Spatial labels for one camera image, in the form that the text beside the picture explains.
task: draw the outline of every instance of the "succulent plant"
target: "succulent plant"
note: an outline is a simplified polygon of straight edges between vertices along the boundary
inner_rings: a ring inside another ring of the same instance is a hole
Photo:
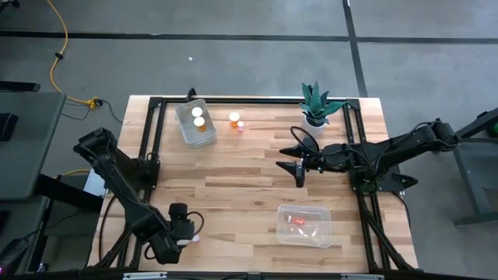
[[[303,114],[309,124],[319,127],[322,124],[328,124],[328,115],[335,113],[345,102],[333,101],[327,104],[328,91],[320,95],[318,82],[314,83],[313,88],[303,84],[304,104],[300,103]]]

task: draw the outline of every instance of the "concrete floor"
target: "concrete floor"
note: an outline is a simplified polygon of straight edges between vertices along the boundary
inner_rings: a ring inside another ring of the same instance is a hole
[[[342,0],[53,2],[72,32],[348,34]],[[349,2],[358,36],[498,37],[498,2],[492,0]],[[61,31],[44,0],[21,3],[0,15],[0,29]],[[62,44],[0,37],[0,79],[39,82],[40,91],[53,91],[48,70]],[[390,135],[436,117],[459,129],[498,104],[498,45],[359,44],[359,54],[368,96],[381,98]],[[301,82],[318,80],[329,96],[359,96],[352,53],[343,42],[73,39],[56,79],[68,95],[108,100],[119,117],[129,95],[182,94],[192,86],[205,94],[289,96],[300,95]],[[66,107],[65,113],[85,112]],[[120,124],[105,108],[85,121],[62,118],[44,172],[87,167],[72,147],[101,126],[119,135]],[[401,168],[419,179],[406,192],[419,266],[496,278],[498,223],[453,226],[453,219],[472,213],[454,157],[426,154]]]

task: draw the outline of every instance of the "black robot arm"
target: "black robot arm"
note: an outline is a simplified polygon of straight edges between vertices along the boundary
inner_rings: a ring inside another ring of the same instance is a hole
[[[360,173],[366,181],[383,176],[393,166],[416,157],[424,152],[448,152],[459,142],[450,125],[440,121],[417,124],[409,133],[386,141],[358,144],[326,145],[322,150],[316,140],[305,132],[303,141],[293,133],[299,144],[281,149],[284,155],[300,158],[296,162],[277,162],[296,179],[296,186],[304,185],[305,171],[318,170],[320,173],[348,172]]]
[[[184,247],[178,245],[178,241],[192,240],[195,226],[187,219],[186,204],[170,205],[171,220],[167,221],[157,208],[138,196],[137,184],[131,182],[146,180],[150,175],[151,168],[148,167],[151,161],[130,159],[117,148],[114,136],[103,128],[80,138],[74,150],[106,181],[123,206],[125,220],[137,240],[150,244],[160,264],[176,264]]]

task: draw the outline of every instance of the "potted plant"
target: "potted plant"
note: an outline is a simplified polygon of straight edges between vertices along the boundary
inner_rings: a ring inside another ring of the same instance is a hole
[[[303,84],[304,104],[300,103],[301,109],[304,110],[303,129],[313,136],[318,136],[326,124],[327,116],[335,113],[341,108],[344,102],[330,102],[327,104],[328,91],[320,95],[318,82],[315,82],[313,88]]]

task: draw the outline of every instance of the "wooden table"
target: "wooden table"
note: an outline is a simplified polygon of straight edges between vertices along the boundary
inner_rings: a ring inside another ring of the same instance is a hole
[[[148,102],[149,96],[130,96],[128,102],[119,148],[130,157],[139,154]],[[360,104],[367,141],[388,138],[380,100],[360,99]],[[174,114],[176,106],[168,104],[167,107],[160,148],[160,178],[151,205],[168,217],[170,203],[185,202],[190,211],[199,211],[205,216],[205,227],[200,233],[200,242],[184,249],[179,264],[160,265],[142,256],[141,270],[368,271],[358,204],[350,190],[348,175],[311,171],[307,173],[305,187],[297,188],[294,179],[275,165],[277,160],[295,160],[279,154],[279,149],[296,144],[289,127],[300,125],[303,120],[297,105],[209,103],[218,138],[216,143],[200,149],[189,149],[184,143]],[[243,133],[230,126],[231,111],[240,113],[245,123]],[[346,142],[342,110],[329,120],[331,124],[318,139],[322,147]],[[379,193],[378,196],[387,236],[407,262],[416,266],[404,205],[393,194]],[[103,210],[109,199],[107,196]],[[332,246],[318,249],[279,244],[275,222],[281,204],[329,208]],[[124,224],[123,208],[115,203],[103,232],[104,253],[119,237]],[[89,264],[98,260],[98,235],[97,231]],[[372,236],[376,260],[381,264],[378,241],[374,234]]]

